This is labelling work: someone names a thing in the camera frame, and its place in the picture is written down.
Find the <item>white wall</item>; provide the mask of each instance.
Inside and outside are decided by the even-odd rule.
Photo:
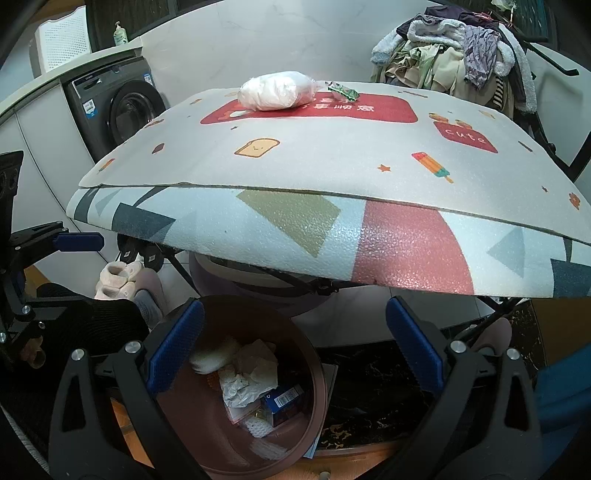
[[[251,77],[298,70],[368,81],[371,50],[425,0],[224,0],[142,35],[142,55],[169,104]]]
[[[38,24],[35,23],[24,30],[0,69],[0,102],[34,78],[29,43],[34,38],[37,27]]]

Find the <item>wooden floor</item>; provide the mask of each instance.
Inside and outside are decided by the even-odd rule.
[[[117,422],[134,459],[152,466],[139,438],[134,431],[125,407],[112,400]],[[321,472],[330,472],[331,480],[353,480],[362,473],[393,455],[400,447],[398,443],[384,443],[368,446],[360,453],[347,453],[334,450],[334,456],[320,455],[309,460],[302,458],[281,473],[270,477],[273,480],[317,480]]]

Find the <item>trash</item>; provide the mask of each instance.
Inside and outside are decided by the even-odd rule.
[[[208,375],[230,363],[238,350],[240,343],[230,336],[221,342],[198,343],[189,356],[189,364],[196,374]]]
[[[261,401],[255,400],[252,403],[249,403],[246,407],[241,408],[233,408],[233,407],[226,407],[226,413],[228,414],[228,418],[232,425],[236,423],[240,423],[242,420],[247,418],[250,414],[252,414],[256,409],[261,407]]]
[[[238,101],[250,110],[282,110],[310,103],[316,81],[300,72],[278,72],[251,78],[238,91]]]
[[[277,358],[260,339],[242,347],[217,373],[227,407],[246,407],[277,388]]]
[[[299,384],[277,387],[262,399],[267,421],[273,428],[301,412],[303,404],[304,390]]]
[[[260,408],[242,420],[240,425],[256,439],[263,438],[273,431],[273,425],[265,418],[265,412]]]
[[[354,102],[359,98],[359,93],[352,88],[336,82],[326,82],[327,88],[333,96],[340,102]]]

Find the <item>washing machine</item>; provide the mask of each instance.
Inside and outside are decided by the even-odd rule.
[[[102,66],[64,87],[95,163],[165,110],[143,57]]]

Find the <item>washing machine door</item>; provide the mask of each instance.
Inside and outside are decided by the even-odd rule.
[[[130,80],[113,97],[109,130],[117,145],[166,110],[158,90],[148,82]]]

